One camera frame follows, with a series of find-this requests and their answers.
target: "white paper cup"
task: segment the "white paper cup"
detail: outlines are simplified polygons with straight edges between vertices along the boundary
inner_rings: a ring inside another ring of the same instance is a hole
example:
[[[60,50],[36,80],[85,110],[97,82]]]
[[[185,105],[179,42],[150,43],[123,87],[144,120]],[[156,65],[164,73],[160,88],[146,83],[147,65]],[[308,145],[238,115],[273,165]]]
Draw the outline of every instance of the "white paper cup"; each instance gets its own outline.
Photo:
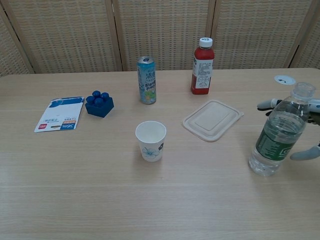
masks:
[[[156,162],[161,159],[166,134],[165,125],[158,121],[144,121],[136,127],[135,136],[144,160]]]

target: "bottle cap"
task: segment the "bottle cap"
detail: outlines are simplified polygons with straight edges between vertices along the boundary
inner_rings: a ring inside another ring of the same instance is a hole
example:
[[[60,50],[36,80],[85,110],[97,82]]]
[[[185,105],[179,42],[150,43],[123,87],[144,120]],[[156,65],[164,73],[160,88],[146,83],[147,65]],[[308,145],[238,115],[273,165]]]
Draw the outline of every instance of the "bottle cap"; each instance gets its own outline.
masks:
[[[213,42],[213,39],[210,37],[202,37],[199,40],[199,46],[201,48],[211,48]]]
[[[291,95],[294,98],[308,101],[312,99],[316,91],[316,88],[307,82],[298,82],[294,89],[291,91]]]

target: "blue building block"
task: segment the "blue building block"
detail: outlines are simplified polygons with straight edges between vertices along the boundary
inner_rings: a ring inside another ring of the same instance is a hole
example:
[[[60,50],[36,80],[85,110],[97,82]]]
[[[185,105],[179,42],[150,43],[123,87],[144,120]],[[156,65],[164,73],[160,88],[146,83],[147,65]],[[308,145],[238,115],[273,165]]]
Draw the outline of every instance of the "blue building block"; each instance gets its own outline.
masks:
[[[85,108],[88,114],[101,118],[104,118],[114,106],[114,101],[107,92],[100,94],[99,91],[94,91],[92,96],[86,98]]]

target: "can lid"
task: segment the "can lid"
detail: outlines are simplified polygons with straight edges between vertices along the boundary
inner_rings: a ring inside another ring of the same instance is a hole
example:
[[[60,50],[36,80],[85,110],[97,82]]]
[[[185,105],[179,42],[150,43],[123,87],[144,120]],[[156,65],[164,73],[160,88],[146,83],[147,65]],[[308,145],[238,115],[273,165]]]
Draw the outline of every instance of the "can lid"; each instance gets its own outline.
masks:
[[[211,48],[213,42],[213,39],[210,37],[202,37],[199,40],[199,46],[202,48]]]
[[[139,64],[152,64],[155,60],[151,56],[142,56],[138,58]]]

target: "food container lid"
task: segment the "food container lid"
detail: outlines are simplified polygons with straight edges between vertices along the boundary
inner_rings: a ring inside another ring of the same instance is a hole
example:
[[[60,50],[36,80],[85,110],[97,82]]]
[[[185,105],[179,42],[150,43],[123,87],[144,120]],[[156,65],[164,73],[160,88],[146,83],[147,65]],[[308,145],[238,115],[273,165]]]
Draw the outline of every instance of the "food container lid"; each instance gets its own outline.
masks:
[[[218,100],[210,100],[187,116],[182,125],[202,140],[215,142],[243,115]]]

